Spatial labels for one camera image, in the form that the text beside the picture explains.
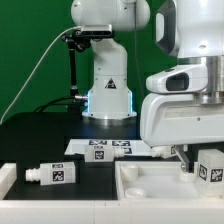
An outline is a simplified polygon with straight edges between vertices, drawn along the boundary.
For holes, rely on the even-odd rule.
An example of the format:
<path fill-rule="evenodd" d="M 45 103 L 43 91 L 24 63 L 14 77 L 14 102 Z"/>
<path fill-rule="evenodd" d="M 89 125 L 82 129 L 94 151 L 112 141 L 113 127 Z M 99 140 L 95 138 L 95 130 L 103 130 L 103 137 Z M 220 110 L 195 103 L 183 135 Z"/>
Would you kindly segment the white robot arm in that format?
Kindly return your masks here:
<path fill-rule="evenodd" d="M 94 52 L 94 81 L 82 116 L 89 122 L 139 119 L 151 149 L 224 141 L 224 0 L 165 0 L 156 13 L 147 0 L 73 0 L 73 36 Z M 139 112 L 127 87 L 127 52 L 117 32 L 154 21 L 156 44 L 175 66 L 151 75 Z"/>

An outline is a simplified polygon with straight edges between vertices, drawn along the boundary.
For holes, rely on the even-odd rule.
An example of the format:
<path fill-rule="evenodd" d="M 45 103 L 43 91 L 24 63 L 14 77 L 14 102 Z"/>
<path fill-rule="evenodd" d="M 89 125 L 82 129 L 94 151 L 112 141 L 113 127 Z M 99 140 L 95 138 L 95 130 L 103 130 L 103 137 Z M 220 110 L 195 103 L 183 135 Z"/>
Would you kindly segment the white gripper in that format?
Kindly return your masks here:
<path fill-rule="evenodd" d="M 189 171 L 185 144 L 224 141 L 224 105 L 200 105 L 193 94 L 149 94 L 143 101 L 141 139 L 150 147 L 174 147 L 183 172 Z"/>

